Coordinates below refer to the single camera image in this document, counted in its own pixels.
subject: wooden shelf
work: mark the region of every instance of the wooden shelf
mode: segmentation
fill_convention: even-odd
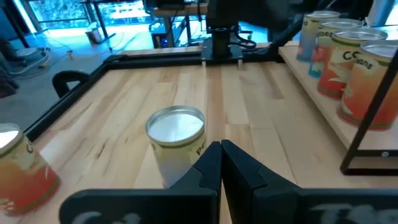
[[[308,63],[296,60],[297,50],[297,46],[281,47],[279,48],[279,53],[330,126],[335,130],[340,140],[349,148],[358,130],[357,127],[344,122],[337,116],[336,109],[340,103],[339,101],[331,100],[319,94],[317,90],[318,79],[308,74]],[[392,129],[387,131],[368,131],[359,149],[398,149],[398,122],[395,121]]]

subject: desk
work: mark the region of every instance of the desk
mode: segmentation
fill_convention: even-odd
[[[184,50],[199,48],[124,53]],[[205,114],[208,144],[230,139],[301,187],[398,187],[398,177],[340,173],[346,149],[286,64],[110,70],[34,142],[62,185],[48,204],[14,223],[58,223],[60,204],[81,189],[161,188],[145,122],[170,105]],[[220,223],[231,223],[224,194],[221,201]]]

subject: light wood surface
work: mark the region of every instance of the light wood surface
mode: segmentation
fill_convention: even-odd
[[[161,17],[172,17],[172,16],[197,16],[198,15],[198,4],[190,4],[185,6],[184,10],[179,10],[177,14],[176,10],[164,10],[164,9],[155,9],[154,15]],[[207,14],[207,3],[200,3],[200,14]]]
[[[317,90],[318,79],[308,74],[308,63],[299,62],[295,59],[297,50],[298,47],[282,47],[279,52],[343,144],[346,148],[349,148],[358,130],[357,127],[342,121],[337,116],[336,110],[339,101],[331,100],[319,94]],[[398,122],[396,121],[392,129],[388,131],[368,131],[359,149],[398,149]]]
[[[257,48],[268,47],[270,43],[257,43]],[[299,42],[296,40],[289,41],[285,46],[298,46]],[[169,47],[164,49],[148,49],[148,50],[125,50],[120,54],[126,55],[146,55],[146,54],[168,54],[168,53],[180,53],[180,52],[198,52],[201,51],[201,46],[194,47]]]
[[[81,189],[161,188],[144,125],[170,105],[197,107],[208,143],[230,139],[301,187],[398,186],[398,177],[340,173],[344,145],[285,64],[112,70],[34,143],[62,179],[57,194],[0,223],[58,223],[60,204]],[[220,223],[231,223],[224,192]]]

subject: table leg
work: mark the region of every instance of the table leg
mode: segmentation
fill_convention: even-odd
[[[166,28],[167,34],[167,47],[174,47],[174,35],[173,35],[173,24],[171,21],[171,17],[164,18],[164,26]]]
[[[7,9],[7,7],[3,7],[2,9],[3,9],[4,13],[6,14],[6,16],[8,17],[8,20],[9,20],[12,28],[14,28],[15,33],[17,34],[18,38],[21,40],[24,47],[29,48],[29,44],[27,43],[25,36],[22,33],[21,29],[19,28],[18,23],[15,21],[15,18],[12,15],[12,13]]]
[[[188,46],[191,46],[191,24],[189,20],[189,16],[185,16],[185,22],[187,23],[187,41],[188,41]]]
[[[98,16],[98,22],[101,25],[101,29],[102,29],[102,31],[104,33],[104,39],[101,42],[97,43],[97,44],[101,44],[101,43],[107,41],[109,38],[113,37],[116,34],[108,35],[108,32],[106,31],[104,20],[102,20],[102,15],[101,15],[100,8],[98,7],[98,4],[96,2],[93,2],[93,4],[94,4],[95,13]]]

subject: metal stand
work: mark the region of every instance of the metal stand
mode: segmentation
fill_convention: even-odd
[[[389,150],[358,150],[361,145],[366,132],[368,131],[374,117],[377,114],[384,98],[386,97],[392,82],[394,81],[398,72],[398,51],[393,57],[386,74],[380,82],[379,88],[373,97],[371,104],[369,105],[368,111],[361,124],[359,125],[358,131],[355,134],[353,142],[351,143],[343,162],[340,165],[340,170],[346,175],[398,175],[398,169],[359,169],[349,168],[351,161],[355,157],[398,157],[398,149]]]

